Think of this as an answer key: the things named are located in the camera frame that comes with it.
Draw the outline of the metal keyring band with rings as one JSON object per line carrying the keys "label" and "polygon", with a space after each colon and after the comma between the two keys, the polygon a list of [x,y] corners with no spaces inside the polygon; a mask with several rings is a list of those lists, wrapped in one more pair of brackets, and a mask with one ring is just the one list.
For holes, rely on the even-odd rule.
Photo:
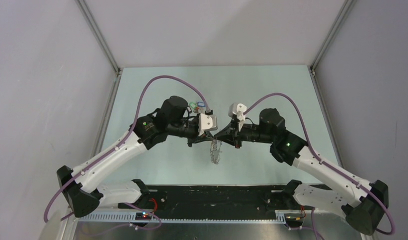
{"label": "metal keyring band with rings", "polygon": [[213,139],[210,143],[210,161],[218,165],[220,161],[222,141]]}

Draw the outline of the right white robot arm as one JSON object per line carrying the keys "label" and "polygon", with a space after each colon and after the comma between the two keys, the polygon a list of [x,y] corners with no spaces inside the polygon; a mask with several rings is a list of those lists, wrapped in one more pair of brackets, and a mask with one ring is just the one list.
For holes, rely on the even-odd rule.
{"label": "right white robot arm", "polygon": [[370,182],[321,157],[309,142],[286,129],[285,119],[275,108],[262,110],[259,124],[245,124],[240,111],[231,114],[231,118],[215,139],[236,148],[243,142],[270,144],[275,160],[305,171],[328,187],[321,189],[291,180],[282,191],[285,207],[295,209],[302,205],[335,214],[368,236],[379,231],[383,217],[391,218],[389,189],[384,182]]}

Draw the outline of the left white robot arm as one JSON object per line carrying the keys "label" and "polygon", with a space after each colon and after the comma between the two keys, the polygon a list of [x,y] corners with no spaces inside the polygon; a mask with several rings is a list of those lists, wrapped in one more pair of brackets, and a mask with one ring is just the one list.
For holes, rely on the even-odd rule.
{"label": "left white robot arm", "polygon": [[216,127],[212,110],[190,116],[187,101],[171,96],[160,108],[139,117],[106,150],[74,168],[60,167],[56,174],[61,192],[77,218],[105,205],[129,203],[144,208],[150,202],[150,195],[143,181],[134,179],[113,185],[103,185],[102,181],[127,161],[166,141],[168,136],[186,138],[191,147],[211,141],[210,132]]}

